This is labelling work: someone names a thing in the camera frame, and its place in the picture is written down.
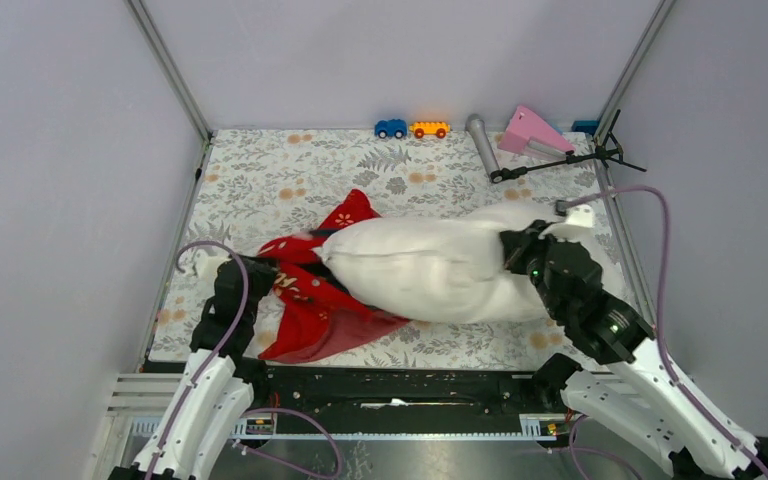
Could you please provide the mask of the white pillow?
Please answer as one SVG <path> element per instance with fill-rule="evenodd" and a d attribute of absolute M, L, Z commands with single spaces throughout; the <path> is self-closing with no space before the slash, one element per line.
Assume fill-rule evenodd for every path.
<path fill-rule="evenodd" d="M 447 324 L 530 322 L 547 312 L 531 283 L 504 269 L 499 234 L 557 219 L 548 205 L 503 201 L 461 217 L 364 220 L 314 251 L 353 298 L 395 316 Z"/>

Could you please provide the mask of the red cartoon print pillowcase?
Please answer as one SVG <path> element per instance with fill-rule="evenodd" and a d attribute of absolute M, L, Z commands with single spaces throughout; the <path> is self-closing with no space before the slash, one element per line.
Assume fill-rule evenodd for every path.
<path fill-rule="evenodd" d="M 278 237 L 260 248 L 260 258 L 277 262 L 273 292 L 284 310 L 275 340 L 259 359 L 315 362 L 371 343 L 409 323 L 352 297 L 315 253 L 333 234 L 378 216 L 365 193 L 353 189 L 319 227 Z"/>

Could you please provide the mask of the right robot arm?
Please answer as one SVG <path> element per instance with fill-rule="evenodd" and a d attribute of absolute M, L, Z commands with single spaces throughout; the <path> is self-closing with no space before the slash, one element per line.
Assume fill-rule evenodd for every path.
<path fill-rule="evenodd" d="M 527 277 L 573 346 L 607 367 L 645 401 L 612 392 L 571 358 L 538 371 L 535 402 L 565 405 L 635 444 L 673 479 L 768 478 L 768 437 L 756 437 L 705 400 L 661 348 L 653 327 L 603 286 L 603 269 L 580 243 L 536 221 L 500 233 L 504 267 Z"/>

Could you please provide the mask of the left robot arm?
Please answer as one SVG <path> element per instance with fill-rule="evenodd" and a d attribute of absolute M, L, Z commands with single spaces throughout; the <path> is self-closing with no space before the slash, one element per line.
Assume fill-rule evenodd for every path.
<path fill-rule="evenodd" d="M 269 401 L 264 364 L 245 357 L 261 299 L 277 278 L 275 261 L 211 257 L 198 267 L 213 293 L 192 332 L 182 377 L 150 440 L 112 479 L 206 479 L 245 410 Z"/>

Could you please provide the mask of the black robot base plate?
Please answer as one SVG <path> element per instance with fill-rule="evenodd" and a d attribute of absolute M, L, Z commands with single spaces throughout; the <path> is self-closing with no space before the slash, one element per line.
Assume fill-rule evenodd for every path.
<path fill-rule="evenodd" d="M 582 370 L 560 354 L 535 372 L 270 366 L 239 420 L 289 416 L 321 432 L 323 418 L 519 414 L 550 420 L 561 430 L 568 412 L 561 392 Z"/>

